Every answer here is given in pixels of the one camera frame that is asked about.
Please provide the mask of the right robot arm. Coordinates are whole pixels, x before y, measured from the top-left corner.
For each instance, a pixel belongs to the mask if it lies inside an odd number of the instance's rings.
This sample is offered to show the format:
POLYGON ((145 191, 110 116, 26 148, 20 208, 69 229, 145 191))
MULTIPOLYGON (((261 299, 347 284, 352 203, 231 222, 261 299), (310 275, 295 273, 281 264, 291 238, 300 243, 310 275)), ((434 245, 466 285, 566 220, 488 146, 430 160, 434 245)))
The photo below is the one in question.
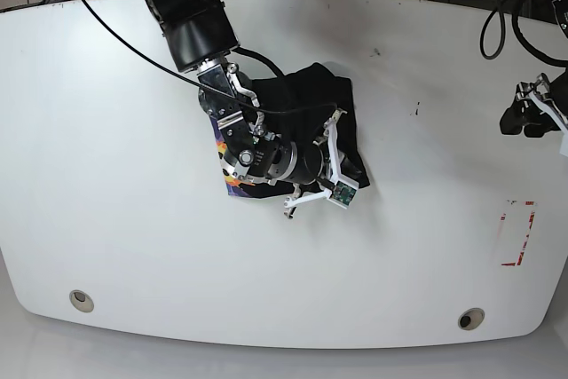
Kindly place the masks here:
POLYGON ((195 73, 231 196, 283 196, 284 213, 316 200, 347 208, 370 181, 357 144, 351 81, 315 63, 292 74, 252 80, 232 53, 266 62, 241 47, 222 0, 145 0, 175 64, 195 73))

